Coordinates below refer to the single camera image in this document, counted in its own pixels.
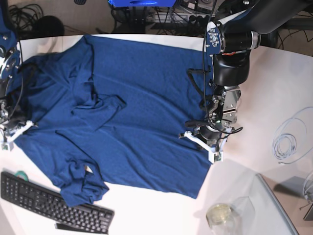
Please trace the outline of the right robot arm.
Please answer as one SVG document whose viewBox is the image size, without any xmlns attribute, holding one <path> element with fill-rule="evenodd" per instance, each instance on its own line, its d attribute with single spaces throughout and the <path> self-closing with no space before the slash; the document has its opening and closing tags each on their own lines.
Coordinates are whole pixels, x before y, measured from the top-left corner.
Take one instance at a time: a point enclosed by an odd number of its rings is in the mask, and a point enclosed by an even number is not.
<svg viewBox="0 0 313 235">
<path fill-rule="evenodd" d="M 24 90 L 23 70 L 35 64 L 20 65 L 19 39 L 9 14 L 8 1 L 0 2 L 0 125 L 12 135 L 26 126 L 27 117 L 20 101 Z"/>
</svg>

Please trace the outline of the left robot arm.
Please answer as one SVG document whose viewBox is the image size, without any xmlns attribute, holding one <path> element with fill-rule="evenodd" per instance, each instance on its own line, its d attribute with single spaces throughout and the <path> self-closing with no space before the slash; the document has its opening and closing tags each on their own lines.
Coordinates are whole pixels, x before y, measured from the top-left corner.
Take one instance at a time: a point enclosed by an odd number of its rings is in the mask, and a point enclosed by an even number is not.
<svg viewBox="0 0 313 235">
<path fill-rule="evenodd" d="M 310 5 L 310 0 L 226 0 L 218 7 L 208 20 L 202 46 L 209 64 L 187 71 L 192 84 L 196 74 L 211 75 L 204 86 L 212 92 L 207 94 L 205 88 L 196 87 L 205 117 L 187 121 L 188 131 L 182 137 L 200 148 L 219 150 L 222 140 L 238 132 L 234 124 L 241 96 L 239 85 L 248 78 L 251 52 L 260 45 L 262 36 L 277 30 Z"/>
</svg>

